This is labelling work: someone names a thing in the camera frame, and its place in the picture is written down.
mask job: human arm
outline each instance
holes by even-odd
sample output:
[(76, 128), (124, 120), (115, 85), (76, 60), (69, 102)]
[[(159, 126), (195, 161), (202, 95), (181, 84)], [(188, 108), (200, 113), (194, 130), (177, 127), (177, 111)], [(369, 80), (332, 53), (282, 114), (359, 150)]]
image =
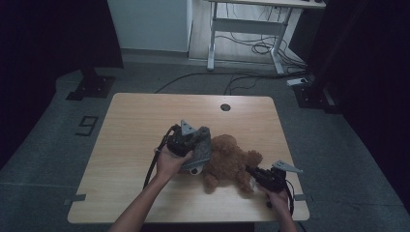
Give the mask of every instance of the human arm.
[(290, 215), (286, 191), (282, 190), (281, 192), (273, 192), (260, 185), (258, 185), (258, 188), (265, 192), (269, 197), (272, 209), (277, 213), (280, 232), (297, 232), (298, 230), (296, 229), (295, 222)]
[(163, 146), (157, 160), (157, 174), (123, 214), (117, 218), (108, 232), (139, 231), (163, 187), (178, 173), (181, 165), (191, 157), (192, 152), (189, 152), (184, 158), (177, 157), (166, 146)]

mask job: brown teddy bear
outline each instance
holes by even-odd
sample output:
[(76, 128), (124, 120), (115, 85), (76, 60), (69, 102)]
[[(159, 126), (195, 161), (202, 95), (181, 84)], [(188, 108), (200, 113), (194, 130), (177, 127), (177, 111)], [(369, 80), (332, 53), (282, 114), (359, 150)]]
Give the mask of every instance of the brown teddy bear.
[(262, 155), (256, 151), (243, 151), (232, 135), (216, 136), (212, 139), (211, 159), (202, 170), (204, 185), (208, 191), (213, 191), (220, 180), (232, 180), (239, 184), (241, 191), (251, 193), (250, 174), (245, 168), (246, 165), (254, 168), (261, 161)]

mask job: black curtain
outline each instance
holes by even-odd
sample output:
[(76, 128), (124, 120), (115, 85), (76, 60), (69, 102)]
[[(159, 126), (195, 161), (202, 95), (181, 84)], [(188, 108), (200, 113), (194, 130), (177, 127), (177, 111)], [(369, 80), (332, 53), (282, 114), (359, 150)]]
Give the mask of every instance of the black curtain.
[(0, 167), (48, 107), (56, 79), (123, 68), (106, 0), (0, 1)]
[(408, 1), (330, 0), (307, 64), (410, 212), (409, 12)]

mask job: gray carpet floor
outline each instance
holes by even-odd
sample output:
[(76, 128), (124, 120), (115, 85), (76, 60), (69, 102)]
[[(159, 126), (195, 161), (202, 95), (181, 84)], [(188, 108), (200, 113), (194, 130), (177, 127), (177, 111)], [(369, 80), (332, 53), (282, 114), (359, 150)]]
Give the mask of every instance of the gray carpet floor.
[[(216, 67), (214, 74), (181, 79), (161, 93), (222, 95), (231, 75), (215, 73), (244, 71), (240, 65)], [(70, 224), (67, 215), (112, 96), (154, 93), (178, 76), (205, 72), (197, 65), (126, 62), (124, 70), (98, 70), (116, 77), (107, 99), (82, 101), (65, 100), (81, 74), (60, 77), (52, 103), (0, 172), (0, 231), (106, 231), (109, 224)], [(287, 79), (244, 79), (234, 86), (255, 85), (232, 95), (275, 101), (293, 160), (305, 171), (299, 178), (310, 211), (302, 222), (306, 231), (410, 231), (401, 201), (344, 118), (300, 108)], [(91, 136), (75, 135), (83, 116), (99, 117)], [(275, 222), (254, 224), (254, 231), (277, 230)]]

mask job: human hand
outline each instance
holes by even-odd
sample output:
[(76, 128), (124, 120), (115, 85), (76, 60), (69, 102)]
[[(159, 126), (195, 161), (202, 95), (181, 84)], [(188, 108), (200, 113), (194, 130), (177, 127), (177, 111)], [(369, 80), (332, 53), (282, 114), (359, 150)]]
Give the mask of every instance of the human hand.
[(257, 184), (257, 187), (266, 193), (267, 197), (271, 201), (272, 208), (278, 213), (288, 213), (288, 196), (286, 190), (283, 189), (280, 192), (269, 191), (268, 189), (262, 187), (261, 185)]
[(169, 181), (175, 176), (184, 162), (192, 158), (192, 151), (189, 151), (185, 157), (178, 157), (168, 150), (168, 147), (163, 146), (160, 156), (157, 160), (157, 176), (165, 181)]

